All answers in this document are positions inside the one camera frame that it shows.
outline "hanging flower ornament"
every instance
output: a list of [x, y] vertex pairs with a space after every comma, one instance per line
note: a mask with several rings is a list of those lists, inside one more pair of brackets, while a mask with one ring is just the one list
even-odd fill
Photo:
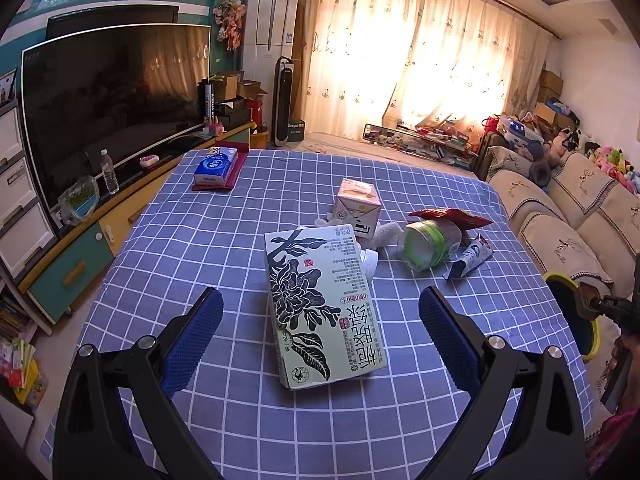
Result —
[[222, 0], [213, 9], [216, 25], [220, 25], [217, 40], [226, 40], [226, 49], [235, 50], [240, 46], [242, 17], [246, 14], [246, 5], [241, 0]]

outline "blue checkered tablecloth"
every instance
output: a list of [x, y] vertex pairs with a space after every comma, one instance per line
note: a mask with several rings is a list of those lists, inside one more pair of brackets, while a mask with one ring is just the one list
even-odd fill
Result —
[[[418, 297], [428, 285], [514, 348], [561, 347], [583, 422], [591, 420], [588, 378], [566, 321], [488, 184], [389, 162], [256, 150], [232, 192], [193, 192], [193, 171], [204, 153], [187, 153], [140, 217], [104, 279], [79, 344], [128, 348], [142, 335], [159, 334], [207, 285], [217, 287], [225, 301], [222, 323], [174, 403], [227, 480], [413, 479], [469, 399], [454, 386], [418, 319]], [[345, 176], [376, 186], [381, 222], [444, 206], [490, 218], [494, 223], [481, 231], [495, 253], [467, 278], [448, 283], [441, 278], [444, 265], [414, 274], [395, 248], [380, 251], [371, 292], [389, 366], [293, 393], [277, 377], [262, 234], [313, 225], [332, 209]], [[145, 460], [162, 468], [128, 390], [122, 399]], [[512, 395], [481, 466], [497, 457], [516, 405]], [[48, 458], [53, 431], [52, 424], [40, 448]]]

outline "curved tv screen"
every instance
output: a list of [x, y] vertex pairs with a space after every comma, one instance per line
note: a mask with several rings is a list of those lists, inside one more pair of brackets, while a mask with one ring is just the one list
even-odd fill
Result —
[[102, 172], [100, 150], [121, 164], [202, 122], [209, 34], [209, 25], [123, 25], [23, 51], [24, 124], [49, 207]]

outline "television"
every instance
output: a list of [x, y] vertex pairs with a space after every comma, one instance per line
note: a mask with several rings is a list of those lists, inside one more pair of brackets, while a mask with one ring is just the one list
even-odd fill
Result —
[[82, 30], [138, 23], [177, 23], [178, 6], [133, 4], [74, 10], [47, 20], [45, 40], [53, 40]]
[[209, 75], [209, 25], [119, 25], [22, 52], [24, 131], [53, 209], [76, 180], [100, 176], [202, 124], [198, 83]]

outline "tv stand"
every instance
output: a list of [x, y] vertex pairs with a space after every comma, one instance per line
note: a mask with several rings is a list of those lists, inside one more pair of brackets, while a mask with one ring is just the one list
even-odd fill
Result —
[[73, 310], [84, 290], [110, 266], [184, 153], [209, 148], [221, 140], [248, 144], [252, 128], [255, 123], [249, 122], [208, 140], [184, 136], [179, 137], [178, 145], [168, 142], [157, 146], [146, 154], [160, 157], [154, 167], [144, 170], [137, 160], [131, 160], [116, 168], [121, 184], [115, 195], [108, 195], [104, 180], [99, 179], [100, 202], [91, 218], [60, 230], [60, 240], [25, 275], [18, 290], [33, 300], [49, 323], [55, 324], [65, 312]]

